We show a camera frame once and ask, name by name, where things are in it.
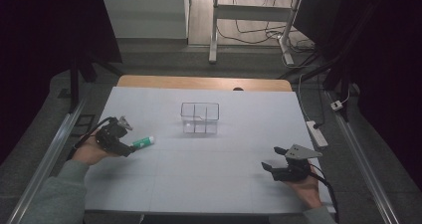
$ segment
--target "hand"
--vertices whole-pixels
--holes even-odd
[[[315,173],[315,169],[312,166],[311,171]],[[285,181],[284,183],[295,190],[296,194],[298,194],[299,198],[305,202],[308,208],[312,209],[322,207],[319,199],[318,180],[315,178],[308,176],[306,179],[301,181]]]
[[[97,143],[96,133],[94,131],[87,141],[77,149],[72,160],[77,160],[86,163],[87,165],[94,165],[108,156],[117,156],[116,154],[106,152]]]

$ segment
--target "clear container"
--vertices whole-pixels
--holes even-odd
[[[183,103],[183,132],[217,133],[220,108],[216,103]]]

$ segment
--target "white table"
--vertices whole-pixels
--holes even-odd
[[[180,106],[186,102],[218,103],[218,132],[183,133]],[[286,165],[274,146],[313,148],[295,93],[116,87],[102,119],[121,115],[134,130],[120,141],[154,135],[156,144],[91,167],[88,211],[261,215],[306,209],[261,166]],[[326,188],[319,188],[333,213]]]

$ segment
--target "wall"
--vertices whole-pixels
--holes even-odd
[[[187,38],[185,0],[104,0],[117,38]]]

